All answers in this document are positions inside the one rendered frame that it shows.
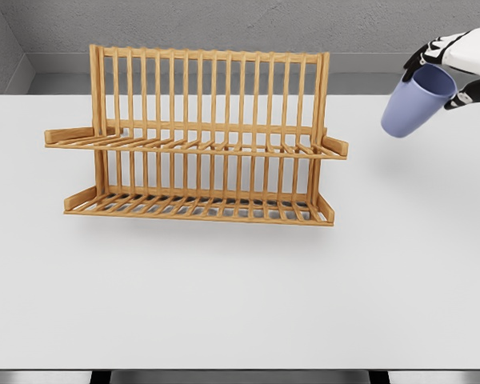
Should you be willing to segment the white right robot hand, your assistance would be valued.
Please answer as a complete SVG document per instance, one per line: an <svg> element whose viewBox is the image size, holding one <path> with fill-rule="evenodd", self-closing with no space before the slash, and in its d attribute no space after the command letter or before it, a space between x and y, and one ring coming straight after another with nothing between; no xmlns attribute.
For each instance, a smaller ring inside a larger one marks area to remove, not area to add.
<svg viewBox="0 0 480 384"><path fill-rule="evenodd" d="M414 72L425 64L446 65L461 72L480 77L480 27L438 37L419 48L404 64L403 81L408 82ZM444 108L456 109L480 102L480 79L464 86Z"/></svg>

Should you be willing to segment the blue plastic cup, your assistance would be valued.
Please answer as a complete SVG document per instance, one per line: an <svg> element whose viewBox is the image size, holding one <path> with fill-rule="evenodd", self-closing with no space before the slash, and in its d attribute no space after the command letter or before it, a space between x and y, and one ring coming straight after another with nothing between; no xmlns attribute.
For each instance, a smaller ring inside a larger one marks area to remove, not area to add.
<svg viewBox="0 0 480 384"><path fill-rule="evenodd" d="M382 128L403 138L437 113L456 92L455 81L444 69L425 64L408 82L397 84L382 115Z"/></svg>

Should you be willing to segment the wooden two-tier dish rack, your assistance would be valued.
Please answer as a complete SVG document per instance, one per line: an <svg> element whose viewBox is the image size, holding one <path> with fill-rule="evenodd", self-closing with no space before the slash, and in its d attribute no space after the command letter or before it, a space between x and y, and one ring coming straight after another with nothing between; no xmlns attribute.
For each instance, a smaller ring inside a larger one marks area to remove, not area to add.
<svg viewBox="0 0 480 384"><path fill-rule="evenodd" d="M67 214L332 226L321 164L328 53L90 47L92 123L48 130L92 150L95 184Z"/></svg>

